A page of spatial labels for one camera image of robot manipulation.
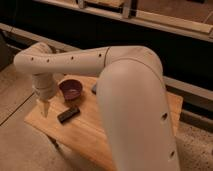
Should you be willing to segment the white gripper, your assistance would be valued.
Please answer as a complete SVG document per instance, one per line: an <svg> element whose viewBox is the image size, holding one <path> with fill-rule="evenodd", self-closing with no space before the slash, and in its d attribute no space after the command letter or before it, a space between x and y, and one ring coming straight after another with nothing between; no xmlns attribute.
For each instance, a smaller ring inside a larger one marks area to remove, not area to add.
<svg viewBox="0 0 213 171"><path fill-rule="evenodd" d="M32 87L36 95L43 101L40 102L41 114L48 116L51 99L56 94L56 82L52 74L36 74L32 76Z"/></svg>

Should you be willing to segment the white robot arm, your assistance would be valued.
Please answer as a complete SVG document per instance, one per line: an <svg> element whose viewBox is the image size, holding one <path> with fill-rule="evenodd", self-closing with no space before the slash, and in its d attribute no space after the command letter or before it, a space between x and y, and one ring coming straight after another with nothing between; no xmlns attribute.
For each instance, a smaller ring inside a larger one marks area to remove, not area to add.
<svg viewBox="0 0 213 171"><path fill-rule="evenodd" d="M93 76L103 127L117 171L180 171L163 67L145 46L54 53L42 42L14 57L42 100L56 92L55 73Z"/></svg>

